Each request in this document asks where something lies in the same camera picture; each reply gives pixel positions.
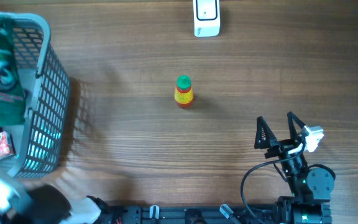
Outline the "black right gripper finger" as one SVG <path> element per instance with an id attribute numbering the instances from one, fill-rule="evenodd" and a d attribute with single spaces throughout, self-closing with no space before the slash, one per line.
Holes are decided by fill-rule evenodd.
<path id="1" fill-rule="evenodd" d="M 305 126 L 305 123 L 302 122 L 292 111 L 287 113 L 288 118 L 288 127 L 290 131 L 290 138 L 296 139 L 297 131 L 295 128 L 295 124 L 297 124 L 301 129 Z"/>
<path id="2" fill-rule="evenodd" d="M 271 147 L 276 147 L 279 145 L 279 142 L 272 130 L 269 128 L 268 124 L 262 116 L 257 118 L 257 130 L 255 135 L 255 149 L 268 149 Z"/>

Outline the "red sauce bottle green cap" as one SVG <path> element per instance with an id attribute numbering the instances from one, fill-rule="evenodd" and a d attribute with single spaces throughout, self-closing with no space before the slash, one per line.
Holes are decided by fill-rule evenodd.
<path id="1" fill-rule="evenodd" d="M 174 99 L 181 108 L 188 108 L 194 100 L 191 78 L 181 75 L 177 78 Z"/>

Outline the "orange Kleenex tissue pack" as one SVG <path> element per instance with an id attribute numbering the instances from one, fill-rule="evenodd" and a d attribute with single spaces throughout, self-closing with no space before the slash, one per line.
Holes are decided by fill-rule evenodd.
<path id="1" fill-rule="evenodd" d="M 12 146 L 11 135 L 6 132 L 0 132 L 0 160 L 14 155 L 14 147 Z"/>

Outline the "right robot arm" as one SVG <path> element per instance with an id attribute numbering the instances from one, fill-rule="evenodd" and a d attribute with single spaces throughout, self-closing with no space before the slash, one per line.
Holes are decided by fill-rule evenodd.
<path id="1" fill-rule="evenodd" d="M 263 117 L 257 118 L 254 147 L 265 149 L 267 159 L 276 157 L 282 166 L 281 176 L 294 197 L 302 203 L 326 203 L 334 188 L 334 172 L 321 164 L 308 165 L 304 152 L 315 152 L 324 137 L 321 126 L 308 126 L 293 112 L 287 113 L 290 137 L 277 140 Z"/>

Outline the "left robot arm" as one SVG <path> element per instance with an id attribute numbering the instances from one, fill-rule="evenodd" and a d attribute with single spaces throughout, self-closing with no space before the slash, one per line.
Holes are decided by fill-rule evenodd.
<path id="1" fill-rule="evenodd" d="M 0 168 L 0 223 L 111 223 L 109 206 L 94 197 L 69 200 L 51 185 L 28 189 Z"/>

